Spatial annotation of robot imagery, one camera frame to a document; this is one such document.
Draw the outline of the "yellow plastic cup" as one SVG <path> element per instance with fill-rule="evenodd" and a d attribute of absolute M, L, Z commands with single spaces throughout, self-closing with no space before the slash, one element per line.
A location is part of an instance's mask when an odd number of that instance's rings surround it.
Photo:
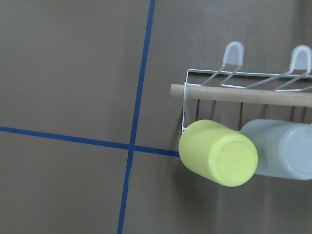
<path fill-rule="evenodd" d="M 190 171 L 227 187 L 246 183 L 258 164 L 251 140 L 212 120 L 189 125 L 180 137 L 178 152 Z"/>

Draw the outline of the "grey plastic cup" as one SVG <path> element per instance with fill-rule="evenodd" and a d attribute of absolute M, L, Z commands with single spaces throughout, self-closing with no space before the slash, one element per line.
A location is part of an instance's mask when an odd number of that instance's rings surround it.
<path fill-rule="evenodd" d="M 258 152 L 257 175 L 311 180 L 312 126 L 272 119 L 255 119 L 240 133 L 249 138 Z"/>

